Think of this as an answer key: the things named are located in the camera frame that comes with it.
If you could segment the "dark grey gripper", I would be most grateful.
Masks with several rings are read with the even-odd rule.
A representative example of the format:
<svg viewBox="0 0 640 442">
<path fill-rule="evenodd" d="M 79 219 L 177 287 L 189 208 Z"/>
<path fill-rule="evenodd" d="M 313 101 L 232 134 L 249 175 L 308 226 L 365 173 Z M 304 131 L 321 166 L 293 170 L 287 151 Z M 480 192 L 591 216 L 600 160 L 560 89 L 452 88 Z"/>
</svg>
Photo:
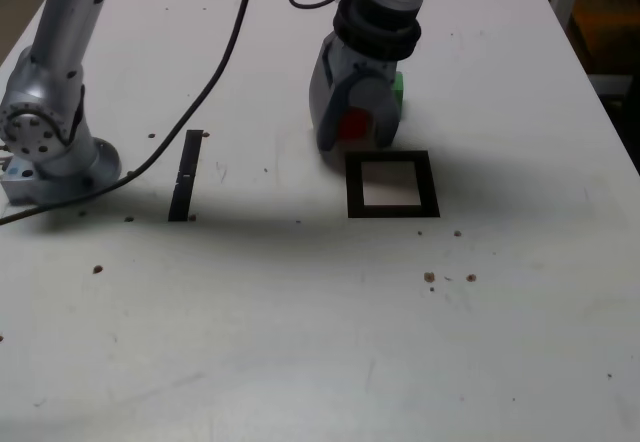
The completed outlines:
<svg viewBox="0 0 640 442">
<path fill-rule="evenodd" d="M 358 74 L 372 74 L 358 80 Z M 401 119 L 393 93 L 395 61 L 363 55 L 337 35 L 323 40 L 323 58 L 316 61 L 309 88 L 309 107 L 319 150 L 332 150 L 338 140 L 340 120 L 348 103 L 369 118 L 376 145 L 391 145 Z"/>
</svg>

